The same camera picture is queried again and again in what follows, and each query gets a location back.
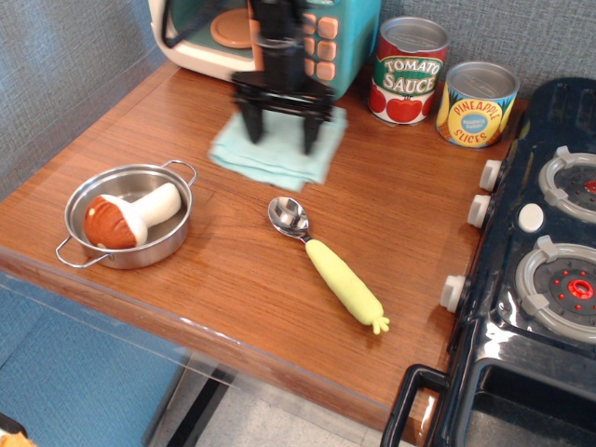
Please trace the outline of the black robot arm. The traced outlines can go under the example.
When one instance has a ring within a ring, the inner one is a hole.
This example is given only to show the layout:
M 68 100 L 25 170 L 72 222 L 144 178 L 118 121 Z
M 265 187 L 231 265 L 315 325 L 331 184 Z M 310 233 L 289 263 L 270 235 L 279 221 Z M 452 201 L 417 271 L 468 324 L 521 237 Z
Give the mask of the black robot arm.
M 264 68 L 234 72 L 232 81 L 251 142 L 259 142 L 264 135 L 264 111 L 299 116 L 308 155 L 321 124 L 332 120 L 334 90 L 305 73 L 305 5 L 305 1 L 251 2 Z

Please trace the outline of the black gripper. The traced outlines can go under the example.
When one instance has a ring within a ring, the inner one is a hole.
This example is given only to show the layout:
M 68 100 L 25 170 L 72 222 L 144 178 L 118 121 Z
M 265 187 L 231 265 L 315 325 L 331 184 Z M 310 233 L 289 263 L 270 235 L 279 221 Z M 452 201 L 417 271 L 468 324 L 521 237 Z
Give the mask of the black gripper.
M 333 89 L 305 73 L 304 45 L 295 39 L 260 39 L 263 68 L 235 72 L 235 99 L 253 143 L 264 134 L 263 111 L 303 120 L 304 154 L 309 155 L 324 121 L 332 119 Z

